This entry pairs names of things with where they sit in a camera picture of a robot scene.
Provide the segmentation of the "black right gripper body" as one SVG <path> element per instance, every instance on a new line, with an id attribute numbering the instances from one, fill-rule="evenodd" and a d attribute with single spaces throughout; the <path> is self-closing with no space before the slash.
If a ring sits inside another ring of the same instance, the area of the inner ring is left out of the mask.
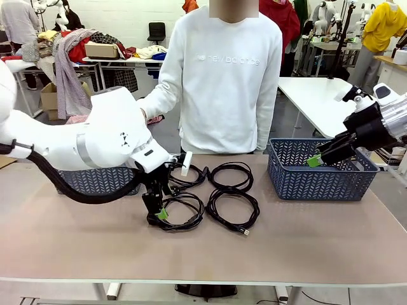
<path id="1" fill-rule="evenodd" d="M 352 149 L 364 147 L 368 150 L 376 150 L 396 143 L 397 140 L 384 127 L 382 118 L 378 102 L 349 115 L 343 122 L 347 128 L 345 143 Z"/>

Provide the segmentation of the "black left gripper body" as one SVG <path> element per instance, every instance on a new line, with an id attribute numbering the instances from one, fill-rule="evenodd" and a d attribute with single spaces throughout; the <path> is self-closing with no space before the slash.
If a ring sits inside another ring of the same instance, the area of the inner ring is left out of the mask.
<path id="1" fill-rule="evenodd" d="M 171 167 L 166 164 L 160 165 L 150 173 L 140 173 L 139 180 L 146 187 L 146 192 L 154 196 L 172 196 L 172 190 L 169 186 L 169 175 Z"/>

